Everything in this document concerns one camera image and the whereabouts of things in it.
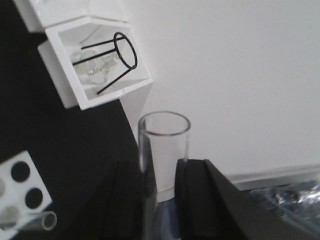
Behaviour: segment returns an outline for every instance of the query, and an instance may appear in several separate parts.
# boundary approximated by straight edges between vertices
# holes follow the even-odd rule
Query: glass cylinder
[[[177,161],[188,159],[190,121],[171,111],[152,112],[138,123],[142,173],[142,239],[180,238],[175,205]]]

